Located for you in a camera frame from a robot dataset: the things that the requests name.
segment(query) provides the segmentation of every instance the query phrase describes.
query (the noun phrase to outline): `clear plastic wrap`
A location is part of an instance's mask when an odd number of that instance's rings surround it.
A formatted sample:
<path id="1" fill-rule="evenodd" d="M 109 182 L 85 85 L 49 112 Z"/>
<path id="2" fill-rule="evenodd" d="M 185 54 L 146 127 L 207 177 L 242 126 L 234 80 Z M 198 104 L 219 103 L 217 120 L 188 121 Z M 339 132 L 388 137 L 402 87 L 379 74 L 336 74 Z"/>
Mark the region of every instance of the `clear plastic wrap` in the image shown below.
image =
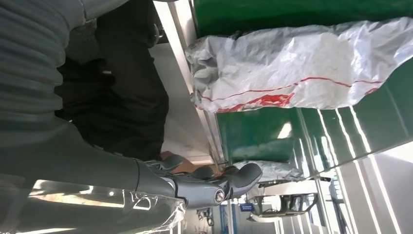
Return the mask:
<path id="1" fill-rule="evenodd" d="M 357 104 L 413 56 L 413 21 L 350 22 L 208 36 L 186 52 L 194 104 L 211 113 Z"/>
<path id="2" fill-rule="evenodd" d="M 0 174 L 0 234 L 149 234 L 184 218 L 183 200 Z"/>
<path id="3" fill-rule="evenodd" d="M 263 176 L 259 182 L 273 181 L 273 180 L 290 180 L 299 181 L 304 179 L 304 175 L 300 170 L 284 162 L 271 161 L 241 161 L 234 163 L 234 166 L 241 168 L 248 163 L 257 164 L 263 171 Z"/>

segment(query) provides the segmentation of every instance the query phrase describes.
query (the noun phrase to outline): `white plastic sack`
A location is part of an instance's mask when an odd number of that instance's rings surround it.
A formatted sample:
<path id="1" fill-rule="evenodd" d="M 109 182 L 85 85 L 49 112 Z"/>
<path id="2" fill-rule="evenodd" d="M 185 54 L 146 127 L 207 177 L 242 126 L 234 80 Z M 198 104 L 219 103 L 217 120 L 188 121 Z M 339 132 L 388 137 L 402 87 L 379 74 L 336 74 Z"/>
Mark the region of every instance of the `white plastic sack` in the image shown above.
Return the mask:
<path id="1" fill-rule="evenodd" d="M 302 172 L 285 162 L 272 162 L 272 161 L 248 161 L 234 163 L 234 166 L 238 169 L 247 165 L 248 163 L 257 164 L 263 171 L 263 175 L 258 182 L 274 181 L 274 180 L 290 180 L 299 181 L 304 179 Z"/>
<path id="2" fill-rule="evenodd" d="M 187 50 L 193 102 L 211 113 L 355 105 L 412 55 L 411 18 L 208 36 Z"/>

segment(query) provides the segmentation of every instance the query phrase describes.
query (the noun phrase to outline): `person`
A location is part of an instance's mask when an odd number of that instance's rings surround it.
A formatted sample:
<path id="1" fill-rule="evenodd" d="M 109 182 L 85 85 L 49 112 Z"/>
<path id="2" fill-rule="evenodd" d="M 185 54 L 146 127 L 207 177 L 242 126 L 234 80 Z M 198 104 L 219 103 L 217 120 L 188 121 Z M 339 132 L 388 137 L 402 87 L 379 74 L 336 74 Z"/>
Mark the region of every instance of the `person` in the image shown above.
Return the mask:
<path id="1" fill-rule="evenodd" d="M 155 41 L 151 0 L 130 0 L 97 19 L 95 38 L 105 58 L 88 67 L 67 58 L 58 70 L 63 100 L 56 116 L 72 121 L 85 141 L 104 151 L 160 160 L 168 95 L 148 48 Z"/>

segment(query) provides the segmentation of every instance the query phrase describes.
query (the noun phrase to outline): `metal pole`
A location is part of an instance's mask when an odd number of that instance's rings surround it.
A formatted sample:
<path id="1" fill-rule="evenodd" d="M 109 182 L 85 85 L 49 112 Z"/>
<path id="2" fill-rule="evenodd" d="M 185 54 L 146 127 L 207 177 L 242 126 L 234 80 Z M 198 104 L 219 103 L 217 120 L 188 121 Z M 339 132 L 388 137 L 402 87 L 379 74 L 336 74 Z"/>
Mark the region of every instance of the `metal pole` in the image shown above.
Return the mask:
<path id="1" fill-rule="evenodd" d="M 308 134 L 307 125 L 305 124 L 304 116 L 302 115 L 302 112 L 301 112 L 300 108 L 297 108 L 297 114 L 298 114 L 298 117 L 299 117 L 299 120 L 300 120 L 300 123 L 301 123 L 301 126 L 302 126 L 302 132 L 304 133 L 305 141 L 307 142 L 307 148 L 308 148 L 308 153 L 309 153 L 309 156 L 310 156 L 310 162 L 311 162 L 311 167 L 312 167 L 311 169 L 312 169 L 313 173 L 317 173 L 316 163 L 314 161 L 314 152 L 313 152 L 313 149 L 312 149 L 311 139 L 310 139 L 310 136 Z M 322 209 L 322 214 L 323 214 L 323 218 L 325 220 L 325 225 L 326 225 L 327 231 L 328 231 L 329 234 L 332 234 L 333 232 L 332 232 L 332 229 L 331 229 L 331 226 L 330 226 L 330 221 L 329 221 L 328 215 L 327 215 L 327 208 L 325 206 L 324 195 L 322 194 L 319 174 L 316 174 L 314 176 L 314 181 L 316 183 L 317 191 L 319 193 L 319 202 L 320 202 L 320 206 L 321 206 L 321 209 Z"/>
<path id="2" fill-rule="evenodd" d="M 228 200 L 228 215 L 226 216 L 228 219 L 228 234 L 234 234 L 234 220 L 232 216 L 232 200 Z"/>

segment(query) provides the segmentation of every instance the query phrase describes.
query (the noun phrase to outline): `white wall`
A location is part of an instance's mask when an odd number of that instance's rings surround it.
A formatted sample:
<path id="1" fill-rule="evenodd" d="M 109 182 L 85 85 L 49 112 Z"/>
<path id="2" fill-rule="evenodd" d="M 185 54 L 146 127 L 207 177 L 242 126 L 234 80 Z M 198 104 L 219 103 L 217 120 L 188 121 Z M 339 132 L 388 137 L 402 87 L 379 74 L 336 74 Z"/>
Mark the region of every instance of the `white wall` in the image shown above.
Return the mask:
<path id="1" fill-rule="evenodd" d="M 169 95 L 162 151 L 182 155 L 193 163 L 212 163 L 205 131 L 190 101 L 188 88 L 169 43 L 155 45 L 150 54 Z"/>

